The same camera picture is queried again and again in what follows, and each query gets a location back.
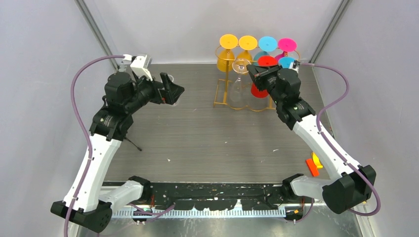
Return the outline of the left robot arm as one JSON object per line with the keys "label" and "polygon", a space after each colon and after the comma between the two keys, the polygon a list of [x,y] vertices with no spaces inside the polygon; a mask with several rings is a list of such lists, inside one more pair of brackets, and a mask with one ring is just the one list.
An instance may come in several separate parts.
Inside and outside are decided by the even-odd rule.
{"label": "left robot arm", "polygon": [[86,132],[88,146],[82,165],[68,194],[52,204],[53,214],[100,233],[114,212],[133,201],[147,204],[151,200],[150,181],[137,176],[104,195],[100,190],[111,160],[133,124],[133,114],[148,103],[173,105],[184,93],[184,87],[173,83],[167,73],[160,77],[156,81],[125,72],[109,76],[104,104]]}

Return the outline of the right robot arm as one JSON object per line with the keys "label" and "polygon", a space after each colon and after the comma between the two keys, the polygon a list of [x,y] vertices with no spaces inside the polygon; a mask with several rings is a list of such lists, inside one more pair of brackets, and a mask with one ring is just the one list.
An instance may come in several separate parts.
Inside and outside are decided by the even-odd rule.
{"label": "right robot arm", "polygon": [[292,203],[300,197],[314,198],[323,201],[332,212],[341,214],[374,196],[375,210],[362,215],[377,214],[381,202],[374,188],[376,171],[370,165],[362,166],[324,130],[320,121],[324,111],[316,113],[300,96],[298,67],[299,62],[285,68],[261,63],[246,66],[256,88],[267,91],[272,98],[279,119],[309,146],[329,175],[328,180],[303,174],[283,180],[284,200]]}

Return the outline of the clear wine glass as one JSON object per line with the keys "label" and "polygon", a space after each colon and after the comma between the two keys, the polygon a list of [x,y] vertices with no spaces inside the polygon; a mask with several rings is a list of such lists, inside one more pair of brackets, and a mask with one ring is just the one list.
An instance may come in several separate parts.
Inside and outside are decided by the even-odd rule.
{"label": "clear wine glass", "polygon": [[248,73],[246,65],[251,64],[248,60],[235,60],[232,63],[232,69],[237,74],[237,79],[231,85],[229,91],[230,102],[235,105],[243,103],[243,81],[242,77]]}
{"label": "clear wine glass", "polygon": [[173,83],[174,77],[169,74],[162,76],[162,83],[164,86],[163,97],[165,102],[171,106],[177,106],[179,104],[179,88]]}

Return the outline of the red wine glass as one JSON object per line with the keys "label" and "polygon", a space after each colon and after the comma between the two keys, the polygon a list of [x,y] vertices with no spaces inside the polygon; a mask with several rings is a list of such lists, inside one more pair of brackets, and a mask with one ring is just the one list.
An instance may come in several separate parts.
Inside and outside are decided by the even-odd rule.
{"label": "red wine glass", "polygon": [[[261,56],[257,60],[259,66],[268,67],[278,65],[278,61],[272,56]],[[259,90],[253,83],[251,86],[251,94],[256,98],[265,98],[268,96],[267,90]]]}

